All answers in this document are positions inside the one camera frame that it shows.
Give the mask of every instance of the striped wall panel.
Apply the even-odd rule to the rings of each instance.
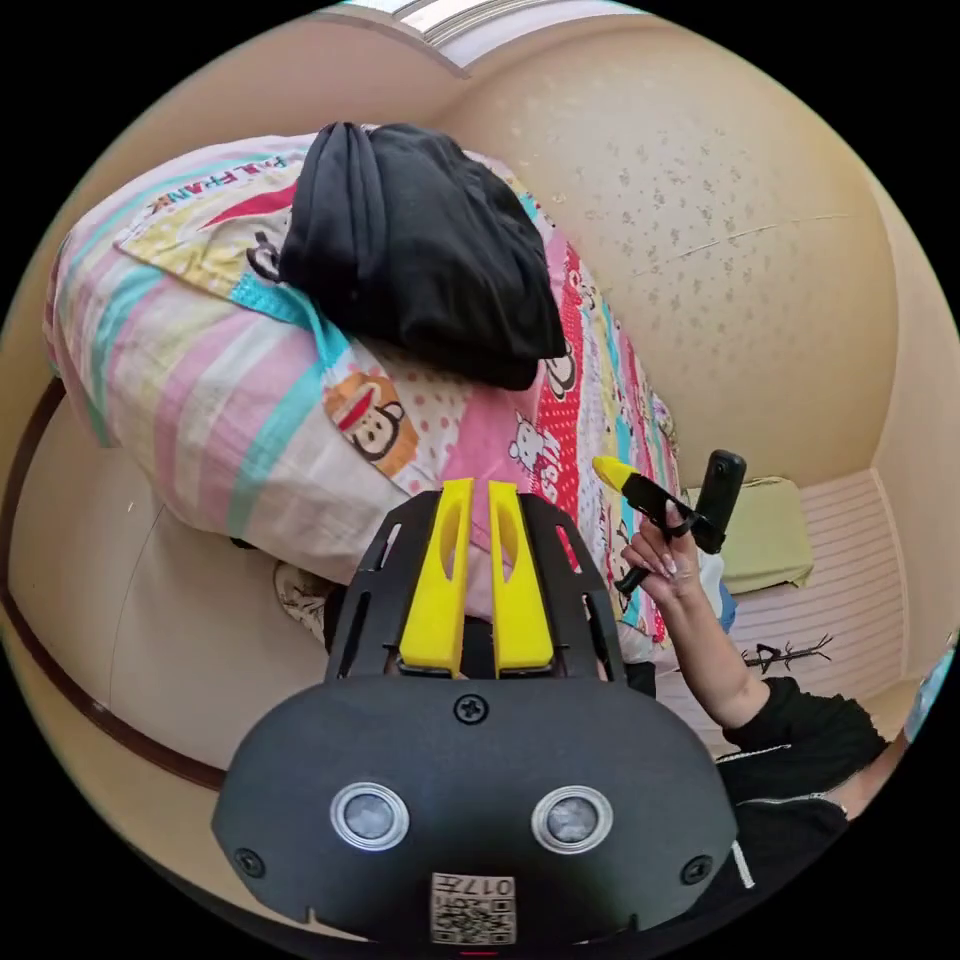
[[[757,643],[801,649],[832,634],[824,649],[830,660],[795,660],[789,671],[774,664],[767,676],[792,675],[811,693],[863,701],[902,677],[906,616],[896,534],[871,470],[807,487],[801,496],[813,575],[801,589],[772,587],[738,597],[731,638],[753,653]],[[711,747],[726,745],[679,674],[660,679],[658,698]]]

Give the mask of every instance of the folded black clothing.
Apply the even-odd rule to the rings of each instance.
[[[448,136],[335,123],[307,152],[280,279],[342,330],[525,390],[565,354],[543,241],[507,184]]]

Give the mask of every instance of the person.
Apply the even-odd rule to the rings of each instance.
[[[670,526],[681,518],[668,509]],[[717,760],[734,808],[738,844],[684,917],[745,906],[783,886],[864,811],[912,742],[953,657],[951,646],[925,681],[890,743],[855,700],[805,693],[792,677],[761,678],[717,623],[700,585],[697,547],[643,523],[622,555],[645,569],[691,693],[736,752]],[[631,686],[655,695],[652,670],[634,666]]]

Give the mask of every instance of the blue object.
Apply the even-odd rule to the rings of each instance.
[[[723,581],[720,582],[720,603],[720,626],[724,633],[729,633],[733,621],[737,619],[737,601],[733,599]]]
[[[951,643],[955,644],[956,640],[956,635],[954,635]],[[933,701],[937,699],[940,693],[940,688],[946,679],[950,664],[953,663],[954,649],[952,645],[948,648],[937,665],[930,671],[923,683],[920,684],[920,689],[917,691],[913,706],[910,708],[910,715],[907,717],[907,722],[903,725],[903,733],[908,743],[913,743],[914,737],[916,737],[920,732],[920,728],[923,726],[923,721],[927,719],[927,713],[930,707],[933,706]]]

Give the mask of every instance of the window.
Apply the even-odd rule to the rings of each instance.
[[[447,43],[472,27],[485,24],[497,17],[539,7],[556,0],[343,0],[347,7],[361,7],[386,14],[392,20],[418,33],[433,45]],[[607,13],[642,13],[614,0],[592,0]]]

